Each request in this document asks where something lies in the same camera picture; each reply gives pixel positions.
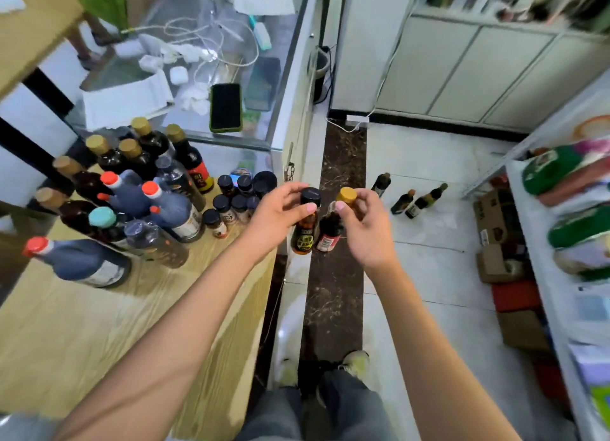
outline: teal bottle cap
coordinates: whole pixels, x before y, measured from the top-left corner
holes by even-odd
[[[117,221],[117,215],[108,207],[99,207],[89,213],[89,224],[105,229]]]

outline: wood grain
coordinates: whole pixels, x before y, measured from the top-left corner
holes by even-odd
[[[216,186],[206,195],[207,207],[218,193]],[[188,245],[188,261],[179,269],[134,261],[129,280],[110,290],[62,281],[32,260],[0,308],[0,412],[65,417],[242,228],[231,226],[225,240],[206,230]],[[83,236],[57,221],[49,237]],[[275,251],[237,293],[176,419],[174,437],[226,441],[239,431],[274,260]]]
[[[78,0],[23,1],[25,10],[0,15],[0,98],[63,41],[84,13]]]

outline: hand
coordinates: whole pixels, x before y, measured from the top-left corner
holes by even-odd
[[[355,205],[363,215],[359,221],[345,202],[337,202],[335,209],[341,215],[347,232],[347,244],[354,258],[366,271],[383,268],[398,262],[392,239],[390,218],[376,192],[356,189]]]
[[[315,203],[299,205],[304,182],[287,182],[263,197],[252,220],[243,231],[250,246],[263,258],[286,239],[288,231],[297,221],[316,211]]]

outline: brown cap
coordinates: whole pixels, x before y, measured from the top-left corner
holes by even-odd
[[[78,161],[76,161],[75,159],[71,159],[66,155],[57,157],[53,161],[53,167],[69,179],[72,178],[72,176],[76,173],[85,171],[85,167],[83,167]]]
[[[134,159],[142,153],[142,147],[135,139],[123,139],[119,142],[118,149],[128,159]]]
[[[336,201],[343,201],[347,205],[351,205],[358,198],[358,194],[351,187],[341,187],[341,190],[337,194]]]
[[[96,155],[103,155],[111,149],[106,138],[99,134],[89,136],[85,141],[85,145]]]
[[[152,131],[151,124],[148,122],[146,118],[143,116],[137,116],[131,121],[131,127],[137,132],[140,136],[147,135],[150,131]]]
[[[68,200],[67,195],[50,187],[38,189],[34,194],[34,198],[42,207],[52,211],[57,211]]]
[[[182,131],[182,128],[175,123],[167,125],[167,128],[165,128],[165,135],[169,137],[172,142],[179,142],[187,138],[187,135]]]

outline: gray pants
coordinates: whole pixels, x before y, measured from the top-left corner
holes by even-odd
[[[381,398],[344,370],[325,372],[320,396],[340,441],[398,441]],[[260,437],[302,440],[301,394],[297,388],[267,391],[234,441]]]

